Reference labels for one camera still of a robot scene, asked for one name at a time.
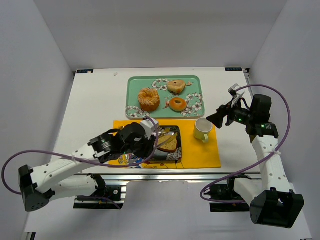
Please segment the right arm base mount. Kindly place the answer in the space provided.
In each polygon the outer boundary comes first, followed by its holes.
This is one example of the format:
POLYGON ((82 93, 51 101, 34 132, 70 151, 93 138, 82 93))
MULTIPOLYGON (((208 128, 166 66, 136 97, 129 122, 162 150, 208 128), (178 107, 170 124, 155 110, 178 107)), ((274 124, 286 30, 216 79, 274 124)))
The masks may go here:
MULTIPOLYGON (((220 201, 242 201, 242 197, 229 190, 226 184, 217 184, 210 187, 210 192, 207 193, 213 200, 220 201)), ((250 207, 247 203, 221 203, 221 202, 211 202, 209 204, 211 213, 236 213, 236 212, 249 212, 250 207)))

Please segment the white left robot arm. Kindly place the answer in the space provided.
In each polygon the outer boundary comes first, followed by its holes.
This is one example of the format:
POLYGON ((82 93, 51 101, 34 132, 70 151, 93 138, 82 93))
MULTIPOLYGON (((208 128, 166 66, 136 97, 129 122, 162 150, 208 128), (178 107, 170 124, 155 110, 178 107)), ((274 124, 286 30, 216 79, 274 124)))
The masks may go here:
POLYGON ((24 209, 37 211, 50 202, 70 197, 89 201, 104 200, 112 194, 99 174, 76 174, 93 166, 107 166, 109 161, 123 155, 149 160, 158 143, 159 123, 146 118, 122 129, 114 128, 91 139, 72 155, 57 154, 57 160, 37 167, 24 165, 19 168, 19 188, 24 209))

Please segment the metal serving tongs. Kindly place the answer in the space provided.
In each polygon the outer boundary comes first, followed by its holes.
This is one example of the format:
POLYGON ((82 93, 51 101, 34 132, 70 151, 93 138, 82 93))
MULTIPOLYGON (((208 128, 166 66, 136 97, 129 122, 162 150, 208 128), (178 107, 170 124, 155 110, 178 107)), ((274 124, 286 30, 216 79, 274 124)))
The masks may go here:
POLYGON ((179 129, 175 127, 161 128, 159 131, 159 138, 157 149, 163 152, 175 152, 178 147, 179 129))

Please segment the brown bread slice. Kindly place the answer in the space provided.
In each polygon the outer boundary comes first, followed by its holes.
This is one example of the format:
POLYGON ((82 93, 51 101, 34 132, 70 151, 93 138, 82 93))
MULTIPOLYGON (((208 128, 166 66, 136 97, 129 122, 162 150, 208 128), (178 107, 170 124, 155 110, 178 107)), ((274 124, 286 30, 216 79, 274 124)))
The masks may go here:
POLYGON ((158 140, 158 150, 163 152, 173 153, 177 150, 177 136, 176 135, 163 135, 158 140))

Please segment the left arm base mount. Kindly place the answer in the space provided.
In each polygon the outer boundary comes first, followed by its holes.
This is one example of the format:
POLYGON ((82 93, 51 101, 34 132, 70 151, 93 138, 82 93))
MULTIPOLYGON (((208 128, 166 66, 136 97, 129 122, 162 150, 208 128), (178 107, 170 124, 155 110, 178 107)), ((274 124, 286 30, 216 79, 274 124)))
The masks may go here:
POLYGON ((88 175, 95 182, 93 193, 82 194, 75 197, 74 209, 89 210, 121 210, 123 201, 123 186, 107 183, 99 174, 88 175))

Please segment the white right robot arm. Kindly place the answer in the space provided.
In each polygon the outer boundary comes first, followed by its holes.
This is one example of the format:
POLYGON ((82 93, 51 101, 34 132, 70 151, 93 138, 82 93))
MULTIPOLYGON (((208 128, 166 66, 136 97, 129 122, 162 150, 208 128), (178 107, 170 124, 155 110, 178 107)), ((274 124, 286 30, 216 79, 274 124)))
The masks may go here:
POLYGON ((272 99, 256 94, 250 106, 245 108, 241 100, 221 105, 215 114, 206 119, 215 127, 239 123, 244 125, 250 143, 257 156, 261 181, 253 180, 244 172, 229 176, 226 184, 209 187, 204 194, 210 197, 211 212, 250 213, 254 224, 290 229, 304 206, 304 198, 294 192, 282 164, 279 134, 275 124, 269 121, 272 99))

